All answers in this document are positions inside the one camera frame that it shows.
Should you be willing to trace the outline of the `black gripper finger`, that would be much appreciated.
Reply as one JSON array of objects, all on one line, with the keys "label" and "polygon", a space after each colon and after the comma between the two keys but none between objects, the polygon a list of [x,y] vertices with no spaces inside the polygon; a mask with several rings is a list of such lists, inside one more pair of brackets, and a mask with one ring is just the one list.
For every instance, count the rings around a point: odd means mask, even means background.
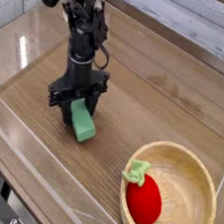
[{"label": "black gripper finger", "polygon": [[99,100],[99,93],[93,92],[90,93],[88,97],[85,99],[85,105],[90,115],[95,113],[95,107],[97,107],[97,102]]},{"label": "black gripper finger", "polygon": [[61,106],[62,121],[65,125],[71,124],[71,103],[70,101],[63,103]]}]

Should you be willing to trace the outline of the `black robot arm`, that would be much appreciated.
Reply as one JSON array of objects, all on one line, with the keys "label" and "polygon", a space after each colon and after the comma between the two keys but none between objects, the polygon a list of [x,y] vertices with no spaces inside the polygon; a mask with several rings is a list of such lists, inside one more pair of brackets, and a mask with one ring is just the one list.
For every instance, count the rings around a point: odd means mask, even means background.
[{"label": "black robot arm", "polygon": [[49,8],[61,3],[67,17],[67,68],[48,88],[51,106],[61,109],[64,124],[70,124],[71,104],[82,99],[89,113],[95,111],[100,94],[107,91],[110,74],[95,61],[96,51],[105,51],[107,24],[105,0],[42,0]]}]

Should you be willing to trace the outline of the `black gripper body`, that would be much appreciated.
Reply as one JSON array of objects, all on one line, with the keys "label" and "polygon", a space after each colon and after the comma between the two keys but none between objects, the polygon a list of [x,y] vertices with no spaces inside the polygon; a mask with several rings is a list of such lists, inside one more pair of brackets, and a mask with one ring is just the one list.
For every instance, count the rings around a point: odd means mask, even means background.
[{"label": "black gripper body", "polygon": [[50,106],[62,106],[65,102],[100,94],[107,91],[107,71],[92,69],[92,60],[76,62],[71,56],[67,60],[66,73],[49,85]]}]

